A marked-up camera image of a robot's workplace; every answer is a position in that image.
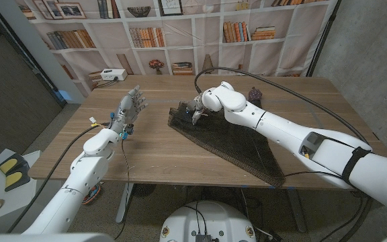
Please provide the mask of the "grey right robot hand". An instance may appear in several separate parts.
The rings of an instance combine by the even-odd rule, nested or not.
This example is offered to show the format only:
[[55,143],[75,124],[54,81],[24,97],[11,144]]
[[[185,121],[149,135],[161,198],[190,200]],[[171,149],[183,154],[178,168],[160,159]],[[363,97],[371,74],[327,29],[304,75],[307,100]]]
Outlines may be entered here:
[[193,125],[195,125],[201,117],[209,116],[209,111],[204,106],[202,97],[203,94],[201,93],[187,103],[186,112],[192,113],[191,123]]

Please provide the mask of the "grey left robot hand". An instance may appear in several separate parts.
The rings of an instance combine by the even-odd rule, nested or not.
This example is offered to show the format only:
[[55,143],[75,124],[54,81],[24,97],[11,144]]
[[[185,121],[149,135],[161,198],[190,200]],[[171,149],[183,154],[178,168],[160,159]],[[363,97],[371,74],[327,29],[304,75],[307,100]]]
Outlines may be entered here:
[[108,126],[110,130],[122,133],[127,126],[135,122],[138,114],[148,106],[145,103],[146,98],[142,94],[140,86],[137,85],[121,99],[119,106],[114,112],[115,115]]

